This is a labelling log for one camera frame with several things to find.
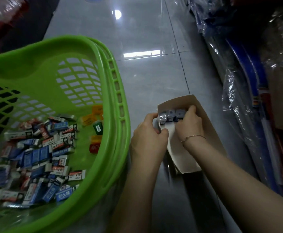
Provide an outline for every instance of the left hand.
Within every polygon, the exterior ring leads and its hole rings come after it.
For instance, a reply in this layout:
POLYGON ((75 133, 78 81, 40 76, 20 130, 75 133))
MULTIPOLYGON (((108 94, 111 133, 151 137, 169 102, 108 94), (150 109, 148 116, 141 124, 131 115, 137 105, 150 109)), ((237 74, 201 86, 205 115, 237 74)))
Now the left hand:
POLYGON ((143 168, 159 168, 167 149, 168 130, 161 133, 152 125, 158 113, 147 114, 136 130, 130 144, 132 165, 143 168))

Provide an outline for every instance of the cardboard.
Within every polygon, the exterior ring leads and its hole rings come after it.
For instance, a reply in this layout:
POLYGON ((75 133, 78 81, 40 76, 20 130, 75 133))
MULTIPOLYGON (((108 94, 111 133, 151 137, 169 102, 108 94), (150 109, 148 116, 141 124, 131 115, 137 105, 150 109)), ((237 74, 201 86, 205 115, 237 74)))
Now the cardboard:
MULTIPOLYGON (((227 156, 227 153, 212 125, 203 107, 194 95, 177 97, 172 100, 163 102, 158 105, 158 113, 162 113, 169 109, 188 109, 190 105, 196 106, 196 114, 202 118, 203 129, 205 137, 209 144, 211 144, 220 153, 227 156)), ((201 171, 200 166, 189 152, 182 146, 176 132, 176 122, 169 122, 163 125, 159 124, 161 129, 167 128, 169 131, 169 142, 167 150, 176 167, 176 173, 190 173, 201 171)))

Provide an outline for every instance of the right hand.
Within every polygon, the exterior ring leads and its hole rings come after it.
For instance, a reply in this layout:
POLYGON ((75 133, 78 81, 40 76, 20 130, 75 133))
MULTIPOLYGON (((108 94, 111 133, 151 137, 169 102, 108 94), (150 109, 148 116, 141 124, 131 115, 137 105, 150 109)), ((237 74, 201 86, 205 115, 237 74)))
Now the right hand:
MULTIPOLYGON (((204 136, 204 130, 202 126, 202 119, 196 114, 196 107, 191 105, 186 112, 183 120, 179 120, 175 125, 176 133, 181 141, 183 141, 186 137, 192 135, 201 135, 204 136)), ((202 141, 205 139, 203 137, 195 136, 190 137, 185 144, 189 140, 202 141)))

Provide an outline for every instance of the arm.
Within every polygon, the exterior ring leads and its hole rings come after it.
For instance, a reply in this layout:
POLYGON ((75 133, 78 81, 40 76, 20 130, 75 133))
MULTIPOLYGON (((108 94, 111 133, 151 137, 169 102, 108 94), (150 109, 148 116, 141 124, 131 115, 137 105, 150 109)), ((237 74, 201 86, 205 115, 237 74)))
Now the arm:
POLYGON ((149 232, 155 181, 167 148, 169 133, 153 125, 157 113, 147 114, 134 131, 130 144, 132 158, 123 192, 106 232, 149 232))
MULTIPOLYGON (((204 135, 202 120, 191 106, 176 131, 180 140, 204 135)), ((184 147, 198 162, 221 201, 243 232, 283 233, 283 198, 214 149, 203 137, 184 147)))

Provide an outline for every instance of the green plastic basket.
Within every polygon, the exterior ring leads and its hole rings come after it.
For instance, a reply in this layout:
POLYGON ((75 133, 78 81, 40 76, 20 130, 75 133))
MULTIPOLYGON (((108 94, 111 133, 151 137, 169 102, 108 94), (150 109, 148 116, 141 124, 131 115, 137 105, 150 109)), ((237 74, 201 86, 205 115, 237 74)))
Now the green plastic basket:
POLYGON ((0 151, 3 133, 33 117, 55 113, 84 116, 103 104, 104 135, 89 153, 93 126, 81 127, 72 170, 86 178, 66 201, 28 209, 0 208, 0 231, 57 232, 93 207, 119 177, 128 152, 130 122, 115 59, 101 42, 62 36, 0 54, 0 151))

